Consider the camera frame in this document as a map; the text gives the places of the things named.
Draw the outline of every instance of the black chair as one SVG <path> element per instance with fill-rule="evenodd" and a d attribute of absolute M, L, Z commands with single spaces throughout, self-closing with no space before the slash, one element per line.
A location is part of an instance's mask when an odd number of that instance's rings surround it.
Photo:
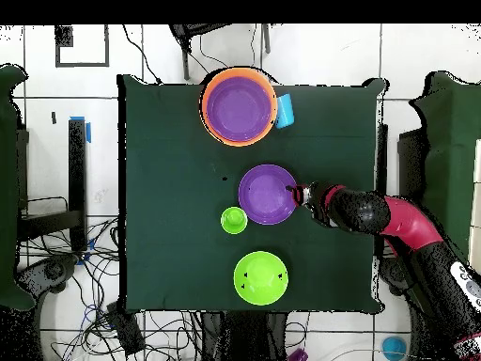
<path fill-rule="evenodd" d="M 69 198 L 65 212 L 22 216 L 28 132 L 11 100 L 26 73 L 0 66 L 0 361 L 43 361 L 39 319 L 45 295 L 61 292 L 86 250 L 85 122 L 69 122 Z M 20 242 L 70 229 L 72 252 L 50 256 L 18 272 Z"/>
<path fill-rule="evenodd" d="M 191 39 L 197 35 L 204 35 L 212 30 L 219 29 L 229 24 L 169 24 L 174 38 L 182 49 L 182 64 L 184 66 L 184 79 L 189 80 L 189 60 L 188 53 L 192 52 Z M 264 40 L 266 43 L 266 53 L 271 52 L 271 41 L 269 38 L 269 24 L 261 24 Z"/>

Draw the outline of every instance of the dark green table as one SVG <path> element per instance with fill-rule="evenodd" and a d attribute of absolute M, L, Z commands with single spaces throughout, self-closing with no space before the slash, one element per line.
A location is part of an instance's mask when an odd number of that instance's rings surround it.
<path fill-rule="evenodd" d="M 237 295 L 233 271 L 247 253 L 266 250 L 283 260 L 289 284 L 264 309 L 380 311 L 371 297 L 372 237 L 322 228 L 306 209 L 275 226 L 250 221 L 236 236 L 220 217 L 238 205 L 244 173 L 260 164 L 286 168 L 297 183 L 372 190 L 381 79 L 366 87 L 276 86 L 278 96 L 290 93 L 295 123 L 244 148 L 206 132 L 202 86 L 123 81 L 128 309 L 259 309 Z"/>

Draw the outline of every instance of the blue object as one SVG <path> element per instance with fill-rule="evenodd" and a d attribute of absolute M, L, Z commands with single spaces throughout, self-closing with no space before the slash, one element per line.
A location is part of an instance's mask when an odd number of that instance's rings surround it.
<path fill-rule="evenodd" d="M 282 129 L 294 123 L 294 111 L 292 110 L 292 102 L 290 101 L 290 94 L 277 97 L 277 118 L 275 120 L 275 127 Z"/>
<path fill-rule="evenodd" d="M 85 138 L 87 143 L 91 143 L 92 140 L 90 138 L 90 122 L 85 124 Z"/>
<path fill-rule="evenodd" d="M 402 337 L 387 337 L 382 342 L 382 350 L 384 351 L 384 356 L 389 361 L 399 361 L 402 360 L 406 354 L 406 342 Z"/>
<path fill-rule="evenodd" d="M 89 259 L 90 259 L 90 256 L 91 256 L 90 252 L 85 252 L 85 253 L 84 253 L 84 261 L 85 261 L 85 260 L 89 260 Z M 83 266 L 83 265 L 84 265 L 84 261 L 82 261 L 82 260 L 77 261 L 77 265 L 78 265 L 78 266 Z"/>

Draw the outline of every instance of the white floor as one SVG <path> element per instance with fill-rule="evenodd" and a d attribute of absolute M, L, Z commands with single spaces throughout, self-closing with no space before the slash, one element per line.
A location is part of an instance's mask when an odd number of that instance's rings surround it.
<path fill-rule="evenodd" d="M 167 25 L 127 25 L 127 30 L 130 39 L 144 49 L 150 68 L 163 82 L 186 83 L 180 48 Z M 431 71 L 450 71 L 467 82 L 481 80 L 479 25 L 277 24 L 270 29 L 272 51 L 268 55 L 263 52 L 262 61 L 260 31 L 260 24 L 230 25 L 204 35 L 202 51 L 228 66 L 254 63 L 260 67 L 262 62 L 262 68 L 283 85 L 358 86 L 373 77 L 389 81 L 384 103 L 384 123 L 389 126 L 389 195 L 398 193 L 398 136 L 421 126 L 408 100 L 422 94 L 426 75 Z M 73 32 L 73 47 L 61 50 L 62 62 L 102 62 L 102 26 L 74 25 Z M 126 40 L 121 25 L 109 25 L 109 42 L 109 68 L 56 68 L 53 26 L 0 25 L 0 64 L 18 64 L 28 73 L 26 82 L 15 88 L 14 101 L 30 132 L 29 197 L 68 196 L 67 121 L 70 117 L 84 116 L 85 121 L 91 123 L 92 132 L 87 149 L 89 225 L 111 219 L 118 213 L 116 75 L 129 73 L 146 82 L 155 82 L 141 53 Z M 192 40 L 192 49 L 193 56 L 208 71 L 222 67 L 201 54 L 199 37 Z M 188 83 L 200 83 L 206 75 L 203 68 L 192 57 L 189 57 L 189 67 L 191 80 Z M 52 112 L 55 112 L 56 124 L 53 124 Z M 478 145 L 480 158 L 481 145 Z M 474 181 L 481 183 L 481 165 L 477 167 Z M 35 202 L 30 212 L 62 211 L 62 206 L 61 200 Z M 473 215 L 472 243 L 477 250 L 472 250 L 472 262 L 474 257 L 481 258 L 479 214 Z M 101 242 L 103 246 L 114 248 L 108 234 Z M 39 259 L 32 257 L 37 253 L 29 248 L 29 259 L 24 257 L 22 265 Z M 85 299 L 91 303 L 90 277 L 84 266 L 77 267 L 75 277 L 83 287 Z M 115 263 L 108 267 L 111 274 L 118 271 Z M 114 301 L 118 295 L 118 277 L 106 275 L 102 285 L 105 303 Z M 386 308 L 376 316 L 312 313 L 305 342 L 308 361 L 330 361 L 351 350 L 359 351 L 347 353 L 335 361 L 387 361 L 382 353 L 371 352 L 373 348 L 380 348 L 385 337 L 399 335 L 409 343 L 410 319 L 405 301 L 392 296 L 382 282 L 379 297 Z M 62 293 L 47 296 L 41 318 L 46 361 L 59 361 L 51 343 L 70 342 L 78 333 L 84 310 L 79 288 L 72 281 Z M 152 316 L 159 325 L 179 318 L 178 313 L 167 312 L 153 312 Z M 148 314 L 142 313 L 138 319 L 149 344 L 175 344 L 179 322 L 172 323 L 165 333 L 155 333 L 157 327 Z M 289 321 L 306 324 L 307 314 L 292 313 Z M 303 333 L 300 331 L 300 326 L 291 324 L 287 344 L 301 340 Z M 184 345 L 186 337 L 180 334 L 179 339 L 183 340 L 178 344 Z M 303 344 L 289 348 L 288 352 Z M 65 350 L 65 346 L 53 346 L 60 353 Z M 192 345 L 182 352 L 184 358 L 193 355 Z M 125 361 L 123 354 L 116 356 L 118 361 Z M 72 358 L 75 357 L 76 361 L 113 361 L 110 356 L 83 355 L 81 350 L 75 352 Z M 162 354 L 152 353 L 147 361 L 163 359 Z M 145 361 L 141 353 L 137 360 Z"/>

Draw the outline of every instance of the cup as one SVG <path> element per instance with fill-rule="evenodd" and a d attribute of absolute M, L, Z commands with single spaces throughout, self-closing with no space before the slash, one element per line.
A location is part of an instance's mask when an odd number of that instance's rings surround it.
<path fill-rule="evenodd" d="M 275 127 L 282 129 L 294 123 L 294 111 L 292 109 L 292 102 L 290 94 L 277 97 L 277 118 L 275 120 Z"/>

